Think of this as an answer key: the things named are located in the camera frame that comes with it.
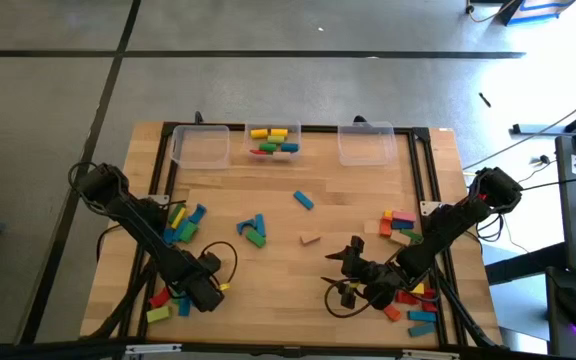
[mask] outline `blue object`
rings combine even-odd
[[[255,215],[255,230],[259,233],[259,235],[266,237],[266,224],[264,224],[264,216],[261,214]]]
[[[244,227],[246,227],[246,226],[252,226],[254,229],[255,228],[255,220],[248,219],[246,221],[242,221],[239,224],[237,224],[237,232],[239,233],[239,235],[243,235]]]
[[[285,152],[297,152],[299,151],[299,145],[293,143],[283,143],[281,144],[281,151]]]
[[[175,235],[175,229],[167,228],[166,230],[164,230],[164,242],[168,245],[174,244],[176,242],[174,235]]]
[[[415,227],[415,223],[411,223],[410,221],[403,221],[403,220],[393,220],[390,224],[390,227],[393,229],[412,229]]]
[[[188,225],[189,222],[190,221],[188,221],[188,219],[181,220],[181,224],[179,224],[179,227],[177,228],[177,230],[175,230],[175,233],[172,235],[172,244],[181,241],[181,233],[184,232],[184,228],[186,227],[186,225]]]
[[[201,204],[197,204],[197,209],[195,209],[195,212],[190,215],[188,220],[193,224],[199,225],[199,222],[204,215],[206,215],[206,208]]]
[[[179,311],[177,314],[179,316],[190,316],[190,303],[188,296],[181,298],[181,300],[179,300]]]
[[[437,322],[437,316],[427,311],[408,311],[408,320]]]
[[[422,336],[433,332],[435,332],[435,324],[433,323],[427,323],[408,329],[408,334],[410,334],[411,337]]]
[[[299,201],[301,205],[306,207],[306,209],[308,210],[312,209],[313,206],[315,206],[315,204],[313,204],[312,201],[310,201],[310,199],[306,197],[306,195],[302,194],[301,191],[295,191],[295,193],[292,196],[294,196],[295,199],[297,199],[297,201]]]

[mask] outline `clear plastic bin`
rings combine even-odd
[[[250,150],[259,150],[259,145],[266,143],[266,139],[253,139],[250,136],[251,130],[257,129],[268,129],[270,133],[271,129],[288,129],[288,136],[286,137],[284,143],[293,143],[299,146],[299,150],[294,153],[281,153],[277,151],[278,156],[273,155],[259,155],[253,154]],[[285,122],[273,122],[273,121],[260,121],[260,122],[246,122],[244,129],[244,146],[243,151],[248,153],[250,158],[256,160],[272,160],[272,161],[294,161],[301,154],[301,123],[299,121],[285,121]]]
[[[395,132],[389,122],[339,125],[337,143],[343,166],[387,165],[397,151]]]
[[[225,125],[179,125],[172,133],[170,157],[182,169],[226,169],[230,130]]]

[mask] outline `orange block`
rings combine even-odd
[[[386,316],[388,316],[392,322],[399,321],[399,319],[401,319],[401,312],[397,310],[397,308],[395,308],[392,304],[386,306],[384,309],[384,314],[386,314]]]

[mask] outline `wooden tabletop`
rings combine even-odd
[[[128,150],[124,173],[135,195],[147,194],[154,167],[161,123],[138,124]],[[466,195],[454,133],[432,129],[432,148],[442,201],[456,202]],[[438,345],[436,334],[411,338],[407,329],[419,323],[405,319],[392,323],[372,308],[349,319],[332,317],[324,308],[328,284],[321,276],[340,279],[341,263],[325,255],[348,245],[352,235],[365,241],[363,258],[385,261],[398,245],[376,234],[384,210],[417,213],[407,139],[397,140],[396,161],[388,166],[343,167],[339,164],[337,135],[303,133],[302,154],[293,163],[251,161],[242,149],[243,132],[230,133],[231,164],[225,170],[178,170],[173,200],[187,199],[189,209],[197,203],[208,211],[191,244],[179,246],[197,255],[213,241],[228,241],[239,254],[239,265],[225,300],[210,313],[191,310],[189,317],[176,315],[151,324],[148,338],[174,342],[417,347]],[[423,156],[420,157],[425,169]],[[162,174],[167,174],[169,161]],[[424,172],[424,187],[430,193]],[[160,193],[166,176],[162,176]],[[300,190],[315,203],[308,211],[292,196]],[[258,249],[239,236],[235,225],[262,213],[267,243]],[[415,231],[420,232],[419,222]],[[302,246],[299,235],[313,232],[321,240]],[[123,230],[106,236],[93,282],[81,334],[97,329],[126,291],[136,242]],[[495,342],[501,336],[490,297],[479,245],[462,236],[452,245],[455,273],[462,302],[472,317]],[[224,282],[233,257],[225,246],[211,248],[222,259],[216,274]],[[159,280],[156,293],[161,289]],[[339,295],[330,296],[331,307]],[[456,343],[449,305],[443,301],[450,343]],[[404,312],[420,306],[396,304]],[[133,312],[131,334],[137,328]]]

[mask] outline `gray concrete floor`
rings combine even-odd
[[[114,50],[128,0],[0,1],[0,50]],[[94,160],[121,165],[140,121],[293,119],[348,123],[356,114],[398,126],[450,127],[462,162],[516,141],[516,122],[550,123],[576,107],[576,3],[559,20],[475,24],[463,1],[153,0],[141,5],[129,50],[523,51],[523,59],[132,59],[123,61]],[[496,8],[477,9],[478,17]],[[111,59],[0,58],[0,342],[18,335],[81,155]],[[488,108],[479,98],[485,94]],[[486,163],[517,179],[538,139]],[[554,167],[530,182],[556,178]],[[562,241],[556,188],[524,196],[508,217],[535,250]],[[535,208],[552,219],[535,233]],[[106,220],[78,209],[39,341],[74,339]],[[517,250],[507,239],[499,247]]]

